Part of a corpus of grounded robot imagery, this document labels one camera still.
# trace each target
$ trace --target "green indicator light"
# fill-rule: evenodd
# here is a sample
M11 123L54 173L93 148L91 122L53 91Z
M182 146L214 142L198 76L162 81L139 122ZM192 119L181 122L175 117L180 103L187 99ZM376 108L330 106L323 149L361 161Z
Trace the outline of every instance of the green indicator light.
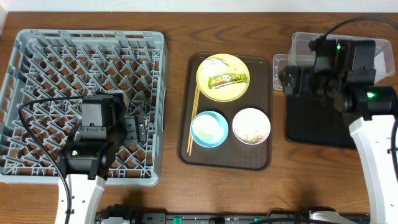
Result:
M368 94L368 98L372 98L372 97L375 96L375 94L374 94L374 93L371 93L371 92L368 92L367 94Z

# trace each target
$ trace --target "wooden tabletop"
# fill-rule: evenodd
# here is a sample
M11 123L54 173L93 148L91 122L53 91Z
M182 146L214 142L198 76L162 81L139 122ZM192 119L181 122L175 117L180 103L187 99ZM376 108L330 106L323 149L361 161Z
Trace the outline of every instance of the wooden tabletop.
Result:
M105 188L98 210L123 203L169 212L266 213L329 206L341 213L369 213L364 175L356 151L285 140L286 97L274 91L272 162L262 172L195 167L177 157L189 58L197 52L258 55L272 63L287 54L295 32L325 32L360 14L325 13L137 13L10 12L0 40L0 80L21 29L153 30L170 51L165 139L160 183L155 187ZM398 21L398 14L380 14ZM398 33L378 22L360 22L337 34L387 39L398 55ZM398 76L382 84L398 89ZM0 183L0 223L54 223L57 185Z

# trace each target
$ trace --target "black tray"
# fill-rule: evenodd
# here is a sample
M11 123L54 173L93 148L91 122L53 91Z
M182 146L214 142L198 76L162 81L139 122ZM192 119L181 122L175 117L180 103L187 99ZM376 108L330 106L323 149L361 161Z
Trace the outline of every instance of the black tray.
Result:
M197 114L208 110L222 114L228 122L228 136L225 142L213 148L201 147L193 142L191 156L187 152L193 98L197 84L196 73L201 62L211 55L213 54L200 53L194 55L190 60L184 104L186 107L183 113L178 156L184 163L191 165L263 170L271 163L272 128L269 137L264 142L254 146L239 141L232 130L232 120L235 114L245 108L257 108L263 111L268 116L272 127L271 66L269 61L262 57L237 56L246 64L250 72L249 88L237 100L220 103L200 93Z

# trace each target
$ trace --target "chopsticks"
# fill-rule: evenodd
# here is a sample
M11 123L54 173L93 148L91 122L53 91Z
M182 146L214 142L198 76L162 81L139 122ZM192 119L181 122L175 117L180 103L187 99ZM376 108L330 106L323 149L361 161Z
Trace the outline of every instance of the chopsticks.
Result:
M200 90L199 90L199 86L197 85L195 88L195 96L193 97L191 123L192 123L193 119L195 118L195 116L197 115L199 95L200 95ZM191 153L192 153L192 143L193 143L192 133L191 133L191 129L189 129L188 148L187 148L187 153L189 153L189 156L191 156Z

